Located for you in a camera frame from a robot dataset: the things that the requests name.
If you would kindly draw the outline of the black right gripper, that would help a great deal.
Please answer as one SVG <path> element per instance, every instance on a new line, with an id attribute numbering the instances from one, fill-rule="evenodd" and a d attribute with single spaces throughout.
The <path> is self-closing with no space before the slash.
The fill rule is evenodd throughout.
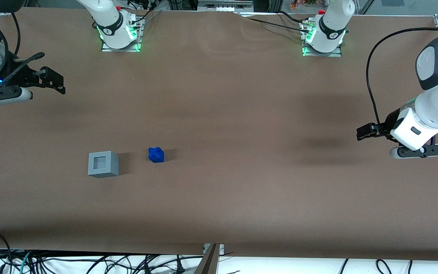
<path id="1" fill-rule="evenodd" d="M 52 88 L 62 95 L 66 94 L 64 78 L 59 73 L 50 67 L 41 67 L 39 70 L 29 67 L 31 61 L 44 56 L 44 52 L 38 52 L 21 60 L 11 52 L 8 54 L 0 52 L 0 91 L 3 88 L 18 86 L 21 88 Z"/>

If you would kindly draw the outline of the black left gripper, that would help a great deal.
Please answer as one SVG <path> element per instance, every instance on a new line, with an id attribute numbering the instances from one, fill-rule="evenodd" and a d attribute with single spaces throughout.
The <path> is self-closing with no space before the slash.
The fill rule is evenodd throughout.
<path id="1" fill-rule="evenodd" d="M 361 141 L 374 135 L 384 135 L 387 139 L 394 139 L 390 132 L 396 127 L 399 114 L 400 110 L 394 110 L 387 115 L 383 123 L 365 124 L 357 128 L 357 140 Z"/>

